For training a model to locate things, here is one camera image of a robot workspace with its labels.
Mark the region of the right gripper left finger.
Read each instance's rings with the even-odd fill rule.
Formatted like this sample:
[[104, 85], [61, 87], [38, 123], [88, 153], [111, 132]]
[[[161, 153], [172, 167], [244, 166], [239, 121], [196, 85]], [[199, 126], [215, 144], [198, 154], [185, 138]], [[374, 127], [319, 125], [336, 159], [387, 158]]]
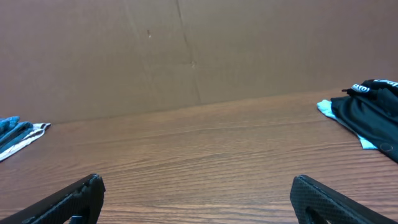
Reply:
[[96, 224], [106, 189], [102, 177], [90, 174], [41, 201], [1, 220], [1, 224]]

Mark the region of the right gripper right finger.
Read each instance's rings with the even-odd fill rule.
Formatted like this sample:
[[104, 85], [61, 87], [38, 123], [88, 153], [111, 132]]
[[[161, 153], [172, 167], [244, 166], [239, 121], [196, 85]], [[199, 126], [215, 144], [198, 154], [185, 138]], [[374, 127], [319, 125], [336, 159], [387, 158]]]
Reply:
[[290, 202], [300, 224], [397, 224], [307, 175], [294, 177]]

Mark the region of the light blue denim jeans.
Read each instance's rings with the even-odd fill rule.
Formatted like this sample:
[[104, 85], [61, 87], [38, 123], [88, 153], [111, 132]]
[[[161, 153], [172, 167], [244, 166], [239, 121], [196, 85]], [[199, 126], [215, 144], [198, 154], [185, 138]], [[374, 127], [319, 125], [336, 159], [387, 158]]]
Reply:
[[19, 116], [1, 118], [1, 153], [16, 145], [33, 130], [29, 121], [20, 121]]

